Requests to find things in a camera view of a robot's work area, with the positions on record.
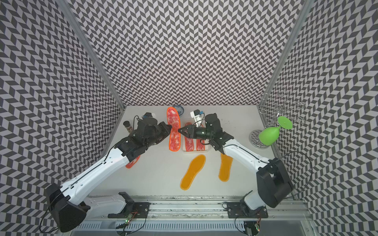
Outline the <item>red insole orange trim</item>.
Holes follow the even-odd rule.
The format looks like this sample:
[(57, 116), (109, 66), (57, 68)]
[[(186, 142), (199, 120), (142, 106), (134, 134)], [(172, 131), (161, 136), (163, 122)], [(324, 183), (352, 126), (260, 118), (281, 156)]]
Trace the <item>red insole orange trim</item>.
[(194, 151), (195, 150), (195, 144), (194, 140), (191, 138), (185, 137), (185, 151)]
[(196, 140), (196, 150), (197, 151), (204, 151), (205, 150), (205, 146), (202, 144), (200, 139)]
[(178, 129), (181, 128), (181, 121), (177, 110), (169, 107), (166, 112), (168, 124), (172, 126), (169, 136), (169, 150), (178, 151), (181, 147), (181, 134)]
[(130, 163), (128, 163), (126, 165), (126, 168), (127, 169), (131, 169), (138, 162), (139, 159), (140, 159), (140, 156), (138, 156), (136, 159), (134, 159), (133, 161), (131, 161)]

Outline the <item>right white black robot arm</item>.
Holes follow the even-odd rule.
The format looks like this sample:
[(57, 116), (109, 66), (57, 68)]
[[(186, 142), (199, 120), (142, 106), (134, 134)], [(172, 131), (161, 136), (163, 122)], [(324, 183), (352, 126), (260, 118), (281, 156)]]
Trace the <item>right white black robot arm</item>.
[(189, 139), (208, 140), (214, 150), (237, 160), (256, 174), (257, 190), (250, 191), (240, 200), (241, 205), (249, 210), (263, 206), (275, 208), (294, 189), (280, 159), (258, 155), (240, 144), (232, 135), (223, 131), (215, 113), (205, 117), (205, 127), (186, 125), (179, 128), (178, 132)]

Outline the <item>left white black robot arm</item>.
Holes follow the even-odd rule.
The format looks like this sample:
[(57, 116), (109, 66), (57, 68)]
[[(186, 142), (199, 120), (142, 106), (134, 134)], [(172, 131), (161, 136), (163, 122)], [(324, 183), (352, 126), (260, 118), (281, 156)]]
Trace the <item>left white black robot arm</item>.
[(85, 198), (114, 172), (169, 137), (171, 131), (171, 125), (144, 117), (138, 121), (136, 130), (117, 142), (107, 155), (87, 170), (62, 185), (49, 185), (44, 191), (46, 213), (52, 215), (56, 229), (66, 233), (79, 226), (90, 210)]

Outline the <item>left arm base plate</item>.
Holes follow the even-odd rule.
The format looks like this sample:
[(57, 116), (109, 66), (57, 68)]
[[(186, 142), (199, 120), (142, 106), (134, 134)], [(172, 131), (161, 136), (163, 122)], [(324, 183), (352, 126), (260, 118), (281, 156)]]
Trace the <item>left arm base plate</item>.
[(135, 202), (126, 192), (119, 192), (119, 195), (124, 199), (123, 203), (126, 205), (119, 213), (108, 214), (108, 218), (126, 219), (129, 215), (134, 215), (134, 218), (147, 218), (150, 202)]

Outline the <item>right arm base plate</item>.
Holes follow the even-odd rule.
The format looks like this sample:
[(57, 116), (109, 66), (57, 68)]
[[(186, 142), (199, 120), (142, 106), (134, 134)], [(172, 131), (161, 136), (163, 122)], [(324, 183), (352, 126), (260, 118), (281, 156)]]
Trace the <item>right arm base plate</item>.
[(257, 191), (246, 194), (239, 202), (224, 202), (222, 205), (227, 211), (228, 218), (268, 218), (265, 202)]

